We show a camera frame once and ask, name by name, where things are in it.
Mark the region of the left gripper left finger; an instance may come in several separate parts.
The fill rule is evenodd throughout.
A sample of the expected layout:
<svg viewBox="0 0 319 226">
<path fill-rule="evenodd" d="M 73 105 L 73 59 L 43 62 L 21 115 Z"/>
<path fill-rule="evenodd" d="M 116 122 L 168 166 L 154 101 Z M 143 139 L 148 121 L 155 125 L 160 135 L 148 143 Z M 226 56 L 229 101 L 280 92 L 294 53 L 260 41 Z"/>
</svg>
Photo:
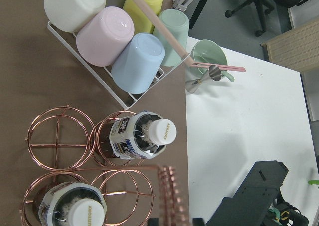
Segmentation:
<svg viewBox="0 0 319 226">
<path fill-rule="evenodd" d="M 148 226 L 159 226 L 159 218 L 149 218 Z"/>
</svg>

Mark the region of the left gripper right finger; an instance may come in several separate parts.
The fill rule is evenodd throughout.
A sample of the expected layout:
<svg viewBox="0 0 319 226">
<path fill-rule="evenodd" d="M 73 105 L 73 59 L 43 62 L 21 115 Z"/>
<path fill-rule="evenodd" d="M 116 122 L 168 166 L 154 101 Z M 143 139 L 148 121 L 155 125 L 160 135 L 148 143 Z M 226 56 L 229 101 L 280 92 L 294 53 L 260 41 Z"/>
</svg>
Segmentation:
<svg viewBox="0 0 319 226">
<path fill-rule="evenodd" d="M 203 218 L 193 218 L 192 225 L 193 226 L 205 226 L 205 221 Z"/>
</svg>

